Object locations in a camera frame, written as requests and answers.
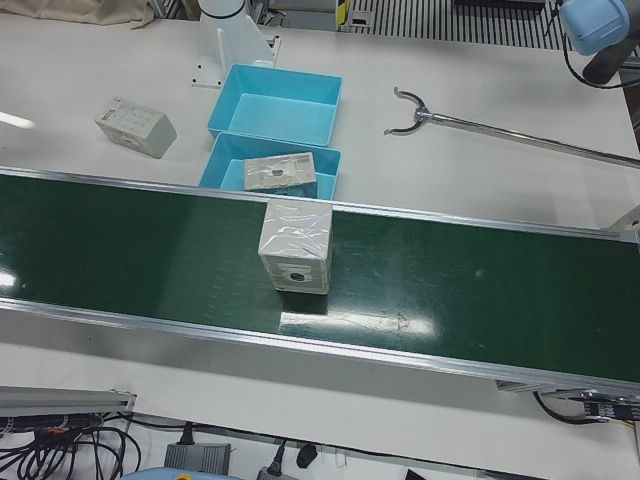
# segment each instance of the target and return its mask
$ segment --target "green conveyor belt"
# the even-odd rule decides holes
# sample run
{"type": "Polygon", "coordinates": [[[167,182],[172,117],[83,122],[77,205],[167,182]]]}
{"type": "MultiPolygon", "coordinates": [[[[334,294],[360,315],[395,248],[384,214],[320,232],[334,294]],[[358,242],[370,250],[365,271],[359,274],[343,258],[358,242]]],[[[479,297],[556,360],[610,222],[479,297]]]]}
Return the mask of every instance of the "green conveyor belt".
{"type": "Polygon", "coordinates": [[[335,212],[330,295],[278,294],[264,210],[0,175],[0,296],[640,382],[636,245],[335,212]]]}

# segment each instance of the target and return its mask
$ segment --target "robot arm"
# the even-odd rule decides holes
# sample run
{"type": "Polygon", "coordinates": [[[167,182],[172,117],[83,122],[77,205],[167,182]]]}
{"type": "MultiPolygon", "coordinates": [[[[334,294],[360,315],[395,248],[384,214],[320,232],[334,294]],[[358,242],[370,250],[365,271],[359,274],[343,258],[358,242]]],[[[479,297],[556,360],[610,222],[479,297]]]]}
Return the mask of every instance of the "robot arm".
{"type": "Polygon", "coordinates": [[[560,19],[579,53],[596,53],[583,75],[597,85],[609,82],[640,42],[638,0],[566,0],[560,19]]]}

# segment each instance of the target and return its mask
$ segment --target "metal floor vent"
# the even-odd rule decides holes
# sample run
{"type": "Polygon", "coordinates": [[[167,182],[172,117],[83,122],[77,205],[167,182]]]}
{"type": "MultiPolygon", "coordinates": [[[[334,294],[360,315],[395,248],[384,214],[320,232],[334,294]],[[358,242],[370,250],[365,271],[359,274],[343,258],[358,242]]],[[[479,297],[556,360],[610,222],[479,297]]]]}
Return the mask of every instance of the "metal floor vent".
{"type": "Polygon", "coordinates": [[[454,0],[352,0],[351,18],[368,12],[369,26],[349,23],[344,31],[371,35],[449,40],[562,49],[553,5],[541,11],[479,6],[454,6],[454,0]]]}

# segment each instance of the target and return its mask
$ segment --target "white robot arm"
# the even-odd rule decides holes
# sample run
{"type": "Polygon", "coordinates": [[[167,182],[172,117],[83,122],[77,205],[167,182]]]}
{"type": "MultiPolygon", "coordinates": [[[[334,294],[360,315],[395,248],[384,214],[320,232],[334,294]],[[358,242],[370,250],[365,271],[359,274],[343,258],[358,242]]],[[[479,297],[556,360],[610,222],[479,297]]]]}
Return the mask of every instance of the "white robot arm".
{"type": "Polygon", "coordinates": [[[251,17],[245,0],[199,0],[200,62],[193,83],[220,87],[234,63],[273,67],[276,45],[269,45],[251,17]]]}

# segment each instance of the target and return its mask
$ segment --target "plastic wrap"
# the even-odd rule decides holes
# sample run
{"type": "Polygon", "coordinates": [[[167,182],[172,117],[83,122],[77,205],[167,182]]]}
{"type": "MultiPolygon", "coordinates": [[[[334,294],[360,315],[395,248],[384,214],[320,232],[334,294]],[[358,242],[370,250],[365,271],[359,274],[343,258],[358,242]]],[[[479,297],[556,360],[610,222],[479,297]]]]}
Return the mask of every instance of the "plastic wrap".
{"type": "Polygon", "coordinates": [[[318,183],[313,154],[306,152],[245,160],[244,189],[250,192],[316,198],[318,183]]]}
{"type": "Polygon", "coordinates": [[[258,253],[277,290],[329,292],[331,220],[330,204],[269,201],[258,253]]]}

